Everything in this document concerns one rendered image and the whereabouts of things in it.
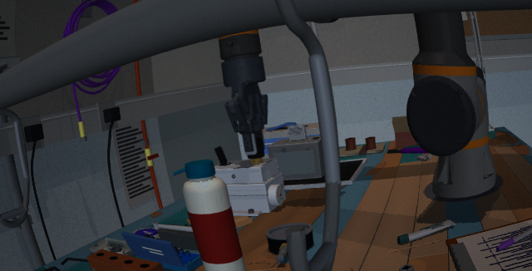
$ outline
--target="brown cylinder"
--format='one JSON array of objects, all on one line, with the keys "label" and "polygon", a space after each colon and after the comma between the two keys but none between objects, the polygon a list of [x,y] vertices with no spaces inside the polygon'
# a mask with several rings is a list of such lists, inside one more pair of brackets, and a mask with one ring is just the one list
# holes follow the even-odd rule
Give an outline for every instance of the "brown cylinder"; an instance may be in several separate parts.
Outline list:
[{"label": "brown cylinder", "polygon": [[346,138],[346,150],[355,150],[357,148],[357,142],[355,137]]},{"label": "brown cylinder", "polygon": [[375,150],[376,148],[375,137],[366,138],[366,150]]}]

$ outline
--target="bottle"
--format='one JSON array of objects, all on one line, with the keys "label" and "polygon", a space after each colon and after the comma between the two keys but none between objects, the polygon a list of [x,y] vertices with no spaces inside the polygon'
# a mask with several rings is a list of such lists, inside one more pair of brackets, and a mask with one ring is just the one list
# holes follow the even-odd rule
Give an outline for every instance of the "bottle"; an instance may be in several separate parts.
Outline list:
[{"label": "bottle", "polygon": [[205,271],[245,271],[227,185],[213,161],[189,162],[185,173],[183,196]]}]

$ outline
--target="paper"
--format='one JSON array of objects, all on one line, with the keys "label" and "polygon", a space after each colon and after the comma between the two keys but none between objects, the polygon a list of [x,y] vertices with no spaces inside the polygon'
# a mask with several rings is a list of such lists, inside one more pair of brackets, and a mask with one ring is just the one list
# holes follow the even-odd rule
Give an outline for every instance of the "paper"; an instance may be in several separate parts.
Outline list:
[{"label": "paper", "polygon": [[500,252],[496,249],[502,242],[529,229],[532,220],[458,238],[456,242],[465,245],[477,270],[532,270],[532,235]]}]

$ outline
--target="teal cap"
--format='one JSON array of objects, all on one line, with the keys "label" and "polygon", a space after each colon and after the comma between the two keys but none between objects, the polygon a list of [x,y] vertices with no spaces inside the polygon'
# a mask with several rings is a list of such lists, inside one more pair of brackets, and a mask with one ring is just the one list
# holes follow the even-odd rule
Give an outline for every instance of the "teal cap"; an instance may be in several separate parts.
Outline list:
[{"label": "teal cap", "polygon": [[185,164],[186,177],[191,180],[204,179],[216,174],[212,160],[197,160]]},{"label": "teal cap", "polygon": [[399,237],[397,237],[397,243],[399,245],[403,245],[408,242],[410,242],[410,238],[408,238],[408,234],[400,235]]}]

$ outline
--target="red pipe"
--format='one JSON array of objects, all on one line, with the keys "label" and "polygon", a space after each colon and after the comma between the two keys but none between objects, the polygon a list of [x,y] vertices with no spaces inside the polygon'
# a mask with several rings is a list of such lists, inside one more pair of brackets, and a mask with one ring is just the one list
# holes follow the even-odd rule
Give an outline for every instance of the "red pipe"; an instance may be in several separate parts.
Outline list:
[{"label": "red pipe", "polygon": [[[142,92],[140,91],[140,71],[139,71],[139,62],[135,61],[135,78],[136,78],[136,95],[141,96]],[[148,135],[146,134],[146,123],[144,121],[141,121],[140,124],[142,125],[142,136],[144,137],[144,142],[146,144],[146,149],[150,148],[150,145],[148,144]],[[151,181],[153,182],[153,189],[155,191],[155,197],[157,198],[157,204],[159,205],[159,209],[163,208],[163,203],[160,201],[160,195],[159,195],[159,187],[157,186],[157,179],[155,178],[155,171],[153,169],[153,166],[150,166],[150,175],[151,175]]]}]

